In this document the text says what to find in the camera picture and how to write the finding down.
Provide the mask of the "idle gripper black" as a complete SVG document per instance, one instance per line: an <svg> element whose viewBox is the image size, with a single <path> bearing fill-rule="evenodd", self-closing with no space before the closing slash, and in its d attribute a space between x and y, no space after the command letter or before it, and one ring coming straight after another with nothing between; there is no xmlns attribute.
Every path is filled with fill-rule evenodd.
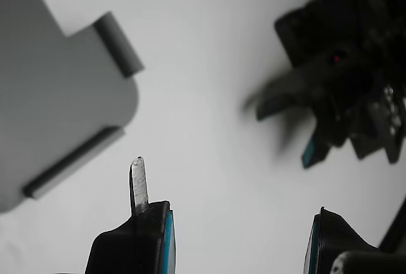
<svg viewBox="0 0 406 274"><path fill-rule="evenodd" d="M243 102L257 120L310 107L331 149L350 141L359 159L405 139L405 0L311 0L275 22L292 70Z"/></svg>

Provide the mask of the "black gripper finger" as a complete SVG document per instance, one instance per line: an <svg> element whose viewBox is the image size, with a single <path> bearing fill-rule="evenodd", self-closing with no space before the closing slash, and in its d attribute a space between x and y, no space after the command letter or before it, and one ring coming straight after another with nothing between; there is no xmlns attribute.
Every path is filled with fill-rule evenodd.
<svg viewBox="0 0 406 274"><path fill-rule="evenodd" d="M304 273L331 273L335 260L347 251L377 251L346 220L324 207L313 218Z"/></svg>

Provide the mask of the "black gripper finger with metal tip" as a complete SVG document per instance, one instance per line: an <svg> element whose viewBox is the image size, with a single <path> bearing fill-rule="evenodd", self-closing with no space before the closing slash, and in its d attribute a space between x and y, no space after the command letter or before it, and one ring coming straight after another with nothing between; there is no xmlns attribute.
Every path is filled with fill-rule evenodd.
<svg viewBox="0 0 406 274"><path fill-rule="evenodd" d="M174 273L176 240L170 202L148 201L143 157L129 168L131 216L93 241L86 273Z"/></svg>

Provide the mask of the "idle gripper black finger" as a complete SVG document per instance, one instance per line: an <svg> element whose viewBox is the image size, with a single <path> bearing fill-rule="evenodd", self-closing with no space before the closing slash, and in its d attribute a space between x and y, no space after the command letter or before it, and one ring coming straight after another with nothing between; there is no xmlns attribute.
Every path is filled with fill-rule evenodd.
<svg viewBox="0 0 406 274"><path fill-rule="evenodd" d="M306 145L301 157L303 167L309 169L311 166L324 161L330 149L331 147L323 139L314 134Z"/></svg>

